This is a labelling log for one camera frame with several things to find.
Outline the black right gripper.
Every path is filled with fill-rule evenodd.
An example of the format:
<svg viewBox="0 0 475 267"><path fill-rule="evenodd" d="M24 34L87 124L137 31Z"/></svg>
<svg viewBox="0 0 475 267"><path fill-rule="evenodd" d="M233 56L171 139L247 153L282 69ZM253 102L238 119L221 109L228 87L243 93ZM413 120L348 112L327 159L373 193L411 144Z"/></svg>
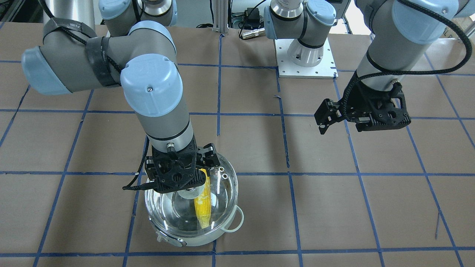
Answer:
<svg viewBox="0 0 475 267"><path fill-rule="evenodd" d="M144 167L149 181L134 186L138 178L136 175L128 185L123 186L123 190L152 189L158 193L169 193L195 188L205 184L211 169L220 167L214 143L197 147L195 139L180 151L170 147L166 152L160 152L153 148L152 156L146 154L147 150L144 150L138 172ZM203 164L202 171L197 164Z"/></svg>

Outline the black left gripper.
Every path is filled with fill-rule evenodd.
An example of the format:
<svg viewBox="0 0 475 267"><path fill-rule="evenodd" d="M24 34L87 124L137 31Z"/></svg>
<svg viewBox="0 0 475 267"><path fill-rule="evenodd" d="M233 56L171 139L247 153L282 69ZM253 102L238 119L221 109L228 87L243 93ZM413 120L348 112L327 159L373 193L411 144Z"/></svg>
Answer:
<svg viewBox="0 0 475 267"><path fill-rule="evenodd" d="M411 123L402 84L397 80L392 86L390 91L378 91L366 86L362 81L355 83L344 109L347 120L356 123L359 132L401 129ZM334 123L346 120L342 113L342 101L326 98L314 113L321 135Z"/></svg>

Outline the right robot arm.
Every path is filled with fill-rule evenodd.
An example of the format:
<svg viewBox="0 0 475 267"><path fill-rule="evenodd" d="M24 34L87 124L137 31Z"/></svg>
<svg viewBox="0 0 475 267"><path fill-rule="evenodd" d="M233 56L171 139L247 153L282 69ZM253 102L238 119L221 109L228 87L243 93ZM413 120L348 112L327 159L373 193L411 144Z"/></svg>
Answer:
<svg viewBox="0 0 475 267"><path fill-rule="evenodd" d="M149 181L136 184L133 178L123 190L178 191L193 199L208 189L210 170L220 162L213 144L196 144L167 29L176 20L176 2L101 0L110 37L39 3L49 20L43 45L22 54L30 85L46 96L121 87L152 145L152 156L143 154L139 166Z"/></svg>

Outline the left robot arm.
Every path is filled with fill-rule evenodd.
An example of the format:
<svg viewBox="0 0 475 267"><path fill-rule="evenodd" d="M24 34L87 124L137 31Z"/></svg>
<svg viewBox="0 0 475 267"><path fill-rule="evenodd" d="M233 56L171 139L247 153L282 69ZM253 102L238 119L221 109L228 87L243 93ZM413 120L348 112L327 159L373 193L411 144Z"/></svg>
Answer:
<svg viewBox="0 0 475 267"><path fill-rule="evenodd" d="M359 132L404 128L411 123L401 81L405 75L435 75L461 68L471 57L472 45L455 17L474 14L473 0L357 0L364 22L374 34L358 68L339 101L325 99L314 114L323 135L343 120ZM300 66L319 63L323 45L337 12L326 0L272 0L263 25L269 39L291 39L289 56ZM465 45L456 66L413 71L427 48L451 28Z"/></svg>

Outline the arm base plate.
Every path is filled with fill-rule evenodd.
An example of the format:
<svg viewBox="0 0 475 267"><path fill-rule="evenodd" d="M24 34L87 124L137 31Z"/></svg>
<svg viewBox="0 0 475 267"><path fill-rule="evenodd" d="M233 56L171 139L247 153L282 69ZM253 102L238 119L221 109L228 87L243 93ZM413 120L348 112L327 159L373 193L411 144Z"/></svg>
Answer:
<svg viewBox="0 0 475 267"><path fill-rule="evenodd" d="M322 47L310 49L297 39L278 39L275 55L281 78L337 78L337 68L326 39Z"/></svg>

